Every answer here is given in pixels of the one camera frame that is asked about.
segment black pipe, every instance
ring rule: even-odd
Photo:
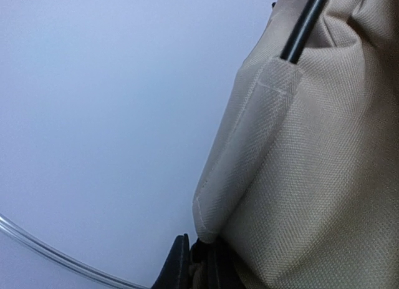
[[[328,0],[307,0],[298,21],[295,24],[280,58],[297,64],[306,42],[319,19],[320,14]]]

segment white wall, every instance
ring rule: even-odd
[[[150,286],[273,1],[0,0],[0,213]]]

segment metal trim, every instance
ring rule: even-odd
[[[46,257],[48,260],[56,262],[64,268],[72,270],[73,272],[95,282],[119,289],[148,289],[147,287],[136,285],[113,275],[109,275],[63,254],[62,252],[46,245],[44,242],[27,233],[21,227],[18,227],[8,218],[1,215],[1,213],[0,231],[18,241],[25,247],[39,253],[43,257]]]

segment metal rod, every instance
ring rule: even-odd
[[[328,0],[307,0],[298,21],[295,24],[280,58],[297,64],[306,42],[319,19],[320,14]]]

